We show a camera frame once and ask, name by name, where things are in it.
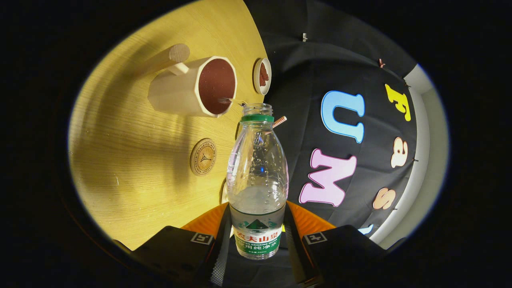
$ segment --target foam letter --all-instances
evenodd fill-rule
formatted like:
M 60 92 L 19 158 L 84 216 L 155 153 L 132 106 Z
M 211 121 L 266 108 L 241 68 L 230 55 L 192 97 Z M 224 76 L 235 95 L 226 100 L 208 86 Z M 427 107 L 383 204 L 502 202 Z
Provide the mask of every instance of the foam letter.
M 382 188 L 375 196 L 375 201 L 373 201 L 374 209 L 384 209 L 391 207 L 393 200 L 395 200 L 396 192 L 395 190 L 388 190 L 388 188 Z
M 391 155 L 391 167 L 403 166 L 406 163 L 408 149 L 407 142 L 402 141 L 400 137 L 395 138 L 393 155 Z
M 358 231 L 361 232 L 363 235 L 366 235 L 366 234 L 372 232 L 372 229 L 373 229 L 373 224 L 371 224 L 367 228 L 358 229 Z
M 395 105 L 396 109 L 406 114 L 406 121 L 411 121 L 411 111 L 409 111 L 409 102 L 407 101 L 406 95 L 396 92 L 387 84 L 384 84 L 384 86 L 386 87 L 389 102 L 393 103 L 394 101 L 397 101 L 397 104 Z
M 315 181 L 322 188 L 316 188 L 311 183 L 306 183 L 302 187 L 298 201 L 328 203 L 338 207 L 345 197 L 345 191 L 338 187 L 334 182 L 352 176 L 357 164 L 355 156 L 348 160 L 330 157 L 322 154 L 320 149 L 313 150 L 311 154 L 310 165 L 313 169 L 318 166 L 326 166 L 329 169 L 310 173 L 308 177 Z
M 327 130 L 334 134 L 355 138 L 357 143 L 362 142 L 365 135 L 365 126 L 359 122 L 356 126 L 340 123 L 334 119 L 334 109 L 342 107 L 357 112 L 359 117 L 365 114 L 365 100 L 361 94 L 350 95 L 340 91 L 329 91 L 322 99 L 321 115 Z

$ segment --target white wall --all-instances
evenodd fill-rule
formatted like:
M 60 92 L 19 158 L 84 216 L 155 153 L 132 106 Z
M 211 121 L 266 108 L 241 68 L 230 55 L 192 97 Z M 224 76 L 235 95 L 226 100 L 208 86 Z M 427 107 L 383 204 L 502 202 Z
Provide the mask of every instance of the white wall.
M 439 195 L 449 159 L 449 132 L 444 108 L 420 65 L 405 80 L 411 86 L 417 121 L 417 145 L 411 178 L 400 202 L 370 239 L 387 249 L 409 236 L 423 221 Z
M 386 237 L 379 242 L 376 241 L 384 249 L 389 248 L 398 239 L 409 236 L 421 224 L 440 193 L 449 160 L 449 132 L 446 116 L 441 99 L 433 84 L 419 65 L 406 77 L 406 82 L 412 86 L 411 95 L 415 95 L 413 96 L 415 111 L 417 110 L 417 100 L 422 100 L 426 112 L 430 140 L 428 165 L 424 171 L 424 179 L 421 179 L 419 192 L 410 208 Z M 421 99 L 417 98 L 417 94 L 419 94 L 416 90 L 417 87 L 423 91 Z M 418 130 L 420 129 L 424 129 L 424 127 L 422 128 L 422 123 L 418 122 Z M 419 179 L 416 181 L 411 177 L 409 183 L 411 181 L 418 182 Z M 403 203 L 404 208 L 407 207 L 407 202 L 406 199 L 406 202 Z

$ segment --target yellow letter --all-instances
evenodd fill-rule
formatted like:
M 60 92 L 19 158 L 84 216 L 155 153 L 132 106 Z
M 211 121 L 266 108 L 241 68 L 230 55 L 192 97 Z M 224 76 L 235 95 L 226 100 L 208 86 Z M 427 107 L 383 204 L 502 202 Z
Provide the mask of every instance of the yellow letter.
M 384 85 L 386 87 L 386 92 L 388 93 L 389 102 L 393 103 L 394 101 L 397 101 L 398 103 L 395 105 L 396 109 L 406 114 L 406 121 L 411 121 L 411 112 L 409 111 L 409 102 L 407 101 L 406 95 L 396 92 L 387 84 Z

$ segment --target small bowl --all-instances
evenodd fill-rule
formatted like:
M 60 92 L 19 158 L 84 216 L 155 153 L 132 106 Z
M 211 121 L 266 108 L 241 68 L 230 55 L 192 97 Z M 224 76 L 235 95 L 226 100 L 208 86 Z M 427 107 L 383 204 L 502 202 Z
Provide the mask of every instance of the small bowl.
M 268 81 L 265 81 L 265 86 L 260 86 L 260 66 L 261 63 L 265 65 L 265 69 L 267 70 L 268 74 Z M 270 61 L 267 58 L 259 59 L 256 62 L 256 65 L 254 66 L 254 73 L 252 75 L 252 80 L 254 82 L 254 88 L 256 89 L 256 92 L 260 94 L 267 94 L 268 89 L 270 88 L 270 81 L 272 80 L 272 68 L 270 67 Z

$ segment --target striped straw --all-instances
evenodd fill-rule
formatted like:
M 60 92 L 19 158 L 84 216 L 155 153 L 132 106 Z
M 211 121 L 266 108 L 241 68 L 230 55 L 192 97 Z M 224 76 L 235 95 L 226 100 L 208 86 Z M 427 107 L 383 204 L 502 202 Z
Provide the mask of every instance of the striped straw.
M 275 127 L 277 127 L 277 125 L 279 125 L 279 124 L 283 123 L 283 122 L 284 122 L 284 121 L 286 121 L 286 120 L 287 120 L 287 119 L 286 119 L 286 116 L 283 116 L 283 117 L 281 117 L 281 118 L 277 119 L 277 120 L 274 122 L 274 124 L 272 124 L 272 129 L 274 129 Z

